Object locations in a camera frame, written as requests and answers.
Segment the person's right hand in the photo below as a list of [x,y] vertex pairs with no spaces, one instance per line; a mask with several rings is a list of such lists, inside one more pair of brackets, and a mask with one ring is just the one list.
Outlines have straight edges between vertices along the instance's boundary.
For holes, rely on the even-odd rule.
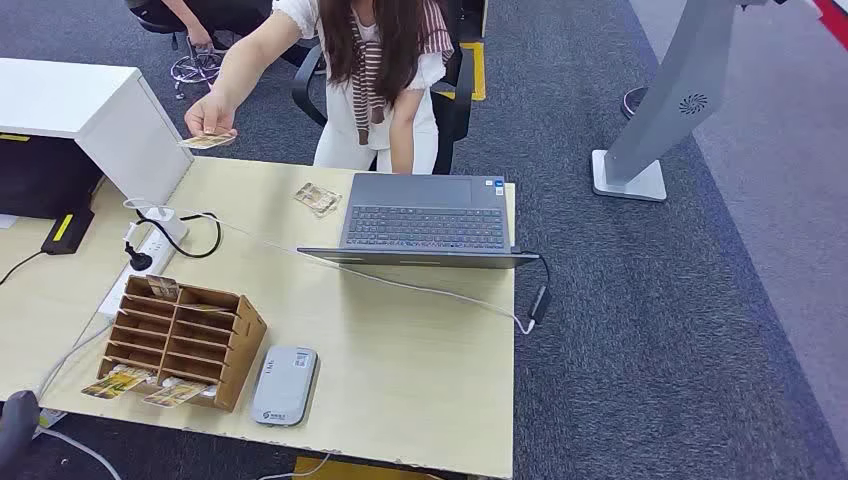
[[185,113],[184,121],[192,137],[229,135],[236,136],[234,117],[236,107],[224,96],[208,93],[196,101]]

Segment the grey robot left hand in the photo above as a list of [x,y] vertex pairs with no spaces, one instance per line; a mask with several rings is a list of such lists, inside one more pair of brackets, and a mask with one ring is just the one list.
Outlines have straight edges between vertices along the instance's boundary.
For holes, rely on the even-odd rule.
[[8,469],[31,443],[39,425],[40,408],[34,392],[13,393],[1,413],[1,470]]

